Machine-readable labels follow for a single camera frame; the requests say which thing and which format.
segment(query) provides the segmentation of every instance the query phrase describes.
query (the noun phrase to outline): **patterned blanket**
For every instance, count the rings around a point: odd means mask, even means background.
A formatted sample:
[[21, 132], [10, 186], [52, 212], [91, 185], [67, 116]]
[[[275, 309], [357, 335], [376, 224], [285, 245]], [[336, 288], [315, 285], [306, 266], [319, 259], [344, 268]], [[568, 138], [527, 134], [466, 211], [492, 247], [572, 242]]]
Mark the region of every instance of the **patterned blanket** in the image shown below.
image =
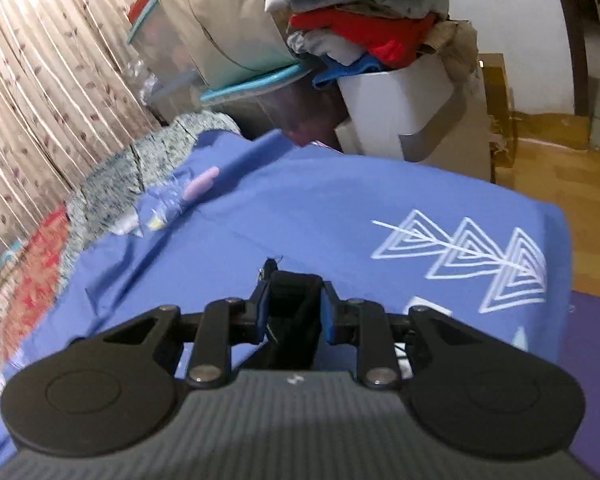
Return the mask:
[[101, 162], [28, 242], [9, 251], [0, 263], [0, 368], [64, 290], [80, 253], [161, 184], [205, 130], [240, 133], [224, 114], [177, 117]]

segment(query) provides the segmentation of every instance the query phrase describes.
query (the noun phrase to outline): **red patterned fabric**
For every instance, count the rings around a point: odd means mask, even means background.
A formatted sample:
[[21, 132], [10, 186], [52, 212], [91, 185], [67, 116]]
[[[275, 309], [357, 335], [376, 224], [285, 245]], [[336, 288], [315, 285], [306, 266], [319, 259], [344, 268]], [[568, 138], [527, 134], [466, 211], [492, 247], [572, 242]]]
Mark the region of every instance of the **red patterned fabric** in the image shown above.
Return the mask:
[[45, 218], [29, 241], [21, 264], [22, 277], [2, 328], [7, 359], [54, 302], [60, 254], [68, 235], [69, 221], [60, 207]]

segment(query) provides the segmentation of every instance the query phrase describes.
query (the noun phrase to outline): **white wall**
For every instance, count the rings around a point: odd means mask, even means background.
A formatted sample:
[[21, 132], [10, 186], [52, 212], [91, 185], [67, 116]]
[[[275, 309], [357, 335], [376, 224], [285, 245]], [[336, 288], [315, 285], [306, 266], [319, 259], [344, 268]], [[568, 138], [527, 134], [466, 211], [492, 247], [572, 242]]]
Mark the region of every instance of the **white wall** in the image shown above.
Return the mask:
[[471, 20], [481, 52], [501, 52], [514, 108], [573, 114], [571, 54], [560, 0], [451, 0]]

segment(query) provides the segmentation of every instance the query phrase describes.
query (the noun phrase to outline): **pink object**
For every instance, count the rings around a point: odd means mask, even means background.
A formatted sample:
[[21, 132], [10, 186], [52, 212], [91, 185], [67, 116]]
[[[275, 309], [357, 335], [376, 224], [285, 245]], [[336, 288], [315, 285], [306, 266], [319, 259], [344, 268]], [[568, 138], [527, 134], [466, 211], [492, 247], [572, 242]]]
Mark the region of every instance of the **pink object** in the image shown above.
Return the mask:
[[220, 174], [220, 168], [213, 166], [205, 172], [199, 174], [191, 182], [187, 184], [187, 187], [182, 194], [182, 199], [187, 202], [192, 202], [197, 199], [203, 193], [206, 193], [211, 189], [214, 184], [214, 179]]

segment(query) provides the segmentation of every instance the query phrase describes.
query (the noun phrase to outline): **dark wooden door frame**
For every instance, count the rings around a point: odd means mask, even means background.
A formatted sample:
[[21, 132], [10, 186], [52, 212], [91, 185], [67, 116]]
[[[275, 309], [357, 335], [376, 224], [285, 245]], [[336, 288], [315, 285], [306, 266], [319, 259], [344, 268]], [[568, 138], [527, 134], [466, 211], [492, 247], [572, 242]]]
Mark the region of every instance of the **dark wooden door frame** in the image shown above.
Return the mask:
[[577, 0], [560, 0], [564, 23], [567, 27], [571, 69], [573, 71], [573, 108], [575, 115], [589, 116], [589, 70], [584, 26]]

